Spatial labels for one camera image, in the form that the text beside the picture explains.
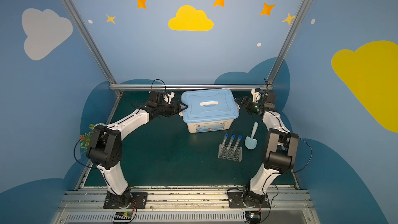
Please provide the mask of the light blue bin lid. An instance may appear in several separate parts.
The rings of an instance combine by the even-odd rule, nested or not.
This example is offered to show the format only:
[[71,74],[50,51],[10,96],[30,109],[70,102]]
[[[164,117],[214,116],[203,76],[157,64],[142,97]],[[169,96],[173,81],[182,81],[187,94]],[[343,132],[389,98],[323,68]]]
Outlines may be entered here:
[[182,111],[187,124],[234,120],[239,116],[234,95],[229,89],[186,91],[181,102],[188,106]]

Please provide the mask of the clear test tube rack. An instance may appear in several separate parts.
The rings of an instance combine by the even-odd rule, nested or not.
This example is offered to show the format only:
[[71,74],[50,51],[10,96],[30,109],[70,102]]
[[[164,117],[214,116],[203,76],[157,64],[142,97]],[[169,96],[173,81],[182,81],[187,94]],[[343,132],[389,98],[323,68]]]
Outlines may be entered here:
[[242,148],[237,147],[235,150],[234,147],[232,147],[228,149],[228,145],[219,144],[218,158],[241,162]]

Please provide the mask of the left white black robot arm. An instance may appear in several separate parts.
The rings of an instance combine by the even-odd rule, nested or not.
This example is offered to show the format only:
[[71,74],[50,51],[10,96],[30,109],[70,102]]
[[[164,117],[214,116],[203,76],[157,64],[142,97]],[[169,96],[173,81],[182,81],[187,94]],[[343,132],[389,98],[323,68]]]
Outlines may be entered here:
[[126,117],[108,124],[96,125],[86,156],[100,171],[107,184],[105,208],[127,209],[134,203],[131,188],[121,168],[122,141],[133,131],[162,115],[171,117],[188,109],[181,101],[173,101],[172,91],[150,91],[150,97]]

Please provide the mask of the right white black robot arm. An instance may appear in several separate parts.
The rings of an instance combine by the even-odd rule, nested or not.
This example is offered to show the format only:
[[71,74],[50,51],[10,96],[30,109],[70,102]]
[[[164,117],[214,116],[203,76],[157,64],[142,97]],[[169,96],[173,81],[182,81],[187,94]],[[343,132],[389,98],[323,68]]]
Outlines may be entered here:
[[260,115],[267,127],[267,136],[261,153],[261,165],[243,193],[243,203],[248,208],[261,205],[267,197],[271,183],[283,173],[293,169],[300,137],[284,125],[274,101],[263,100],[261,89],[251,90],[252,96],[237,98],[241,109]]

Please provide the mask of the white plastic storage bin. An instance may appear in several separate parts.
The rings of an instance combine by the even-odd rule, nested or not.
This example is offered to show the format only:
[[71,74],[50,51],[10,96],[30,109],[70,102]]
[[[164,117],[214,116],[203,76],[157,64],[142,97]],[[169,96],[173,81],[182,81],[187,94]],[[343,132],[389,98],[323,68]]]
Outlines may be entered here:
[[203,133],[213,131],[228,130],[233,123],[233,119],[200,123],[188,123],[188,131],[190,133]]

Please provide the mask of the light blue plastic scoop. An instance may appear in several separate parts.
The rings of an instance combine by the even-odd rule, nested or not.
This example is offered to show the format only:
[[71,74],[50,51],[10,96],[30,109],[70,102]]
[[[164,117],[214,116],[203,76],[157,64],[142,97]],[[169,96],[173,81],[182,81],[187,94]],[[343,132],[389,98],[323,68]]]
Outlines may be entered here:
[[257,140],[254,138],[254,136],[256,134],[258,125],[259,124],[257,122],[255,122],[254,126],[253,126],[253,129],[252,129],[252,132],[251,132],[251,136],[247,136],[245,138],[245,146],[249,150],[253,150],[253,149],[255,149],[257,147]]

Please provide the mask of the potted flower plant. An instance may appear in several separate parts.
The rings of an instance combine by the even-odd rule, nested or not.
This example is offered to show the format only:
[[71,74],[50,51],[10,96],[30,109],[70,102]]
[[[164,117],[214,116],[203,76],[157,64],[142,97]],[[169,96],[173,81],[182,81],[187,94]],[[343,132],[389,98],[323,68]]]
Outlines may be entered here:
[[79,147],[80,147],[80,149],[83,149],[83,151],[87,151],[88,150],[92,134],[94,133],[94,128],[97,127],[97,126],[105,127],[106,124],[104,124],[104,123],[93,124],[92,123],[92,124],[89,125],[90,132],[89,133],[85,133],[83,135],[80,135]]

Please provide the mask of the left controller circuit board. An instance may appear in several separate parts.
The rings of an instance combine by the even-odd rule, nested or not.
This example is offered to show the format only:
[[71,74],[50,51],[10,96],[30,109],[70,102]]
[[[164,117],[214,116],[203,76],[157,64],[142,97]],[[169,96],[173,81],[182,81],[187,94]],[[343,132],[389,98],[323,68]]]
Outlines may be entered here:
[[113,224],[129,224],[132,220],[132,212],[116,212],[113,218]]

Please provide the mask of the controller circuit board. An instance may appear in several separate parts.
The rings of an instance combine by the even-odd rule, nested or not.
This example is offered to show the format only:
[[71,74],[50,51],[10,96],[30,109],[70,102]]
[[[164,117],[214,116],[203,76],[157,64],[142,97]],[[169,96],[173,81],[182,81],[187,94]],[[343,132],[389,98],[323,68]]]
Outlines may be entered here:
[[246,212],[245,213],[245,223],[247,224],[259,224],[261,222],[260,212]]
[[132,220],[132,212],[116,212],[113,218],[113,224],[129,224]]

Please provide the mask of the right controller circuit board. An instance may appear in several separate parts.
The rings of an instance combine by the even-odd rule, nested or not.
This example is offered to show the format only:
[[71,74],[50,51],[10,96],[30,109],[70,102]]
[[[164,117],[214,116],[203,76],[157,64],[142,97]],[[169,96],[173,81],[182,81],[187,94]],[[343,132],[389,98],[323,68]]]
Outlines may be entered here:
[[260,212],[246,212],[245,213],[245,223],[247,224],[259,224],[261,222]]

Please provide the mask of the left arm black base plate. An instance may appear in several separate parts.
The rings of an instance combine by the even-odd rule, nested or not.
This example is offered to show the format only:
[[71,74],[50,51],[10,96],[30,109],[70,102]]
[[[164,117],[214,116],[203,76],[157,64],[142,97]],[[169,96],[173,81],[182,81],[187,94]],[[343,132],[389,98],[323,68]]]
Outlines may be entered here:
[[147,197],[146,192],[127,192],[120,196],[107,192],[103,209],[144,209]]

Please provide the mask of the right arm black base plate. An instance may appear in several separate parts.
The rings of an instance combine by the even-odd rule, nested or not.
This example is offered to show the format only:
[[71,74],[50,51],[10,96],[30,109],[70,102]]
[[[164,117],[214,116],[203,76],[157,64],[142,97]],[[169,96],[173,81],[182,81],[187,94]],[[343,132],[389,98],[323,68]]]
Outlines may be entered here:
[[229,208],[270,208],[268,195],[259,195],[250,190],[232,188],[226,192]]

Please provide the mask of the aluminium rail base frame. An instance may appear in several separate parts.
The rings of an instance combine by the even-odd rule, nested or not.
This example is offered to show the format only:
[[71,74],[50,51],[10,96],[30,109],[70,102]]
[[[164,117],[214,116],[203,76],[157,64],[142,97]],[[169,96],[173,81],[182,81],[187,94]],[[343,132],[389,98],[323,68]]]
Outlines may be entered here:
[[262,224],[318,224],[309,193],[292,185],[268,190],[270,208],[229,208],[227,190],[241,186],[137,186],[148,194],[144,209],[103,209],[104,187],[67,191],[53,224],[113,224],[116,212],[132,212],[130,224],[246,224],[246,212],[260,212]]

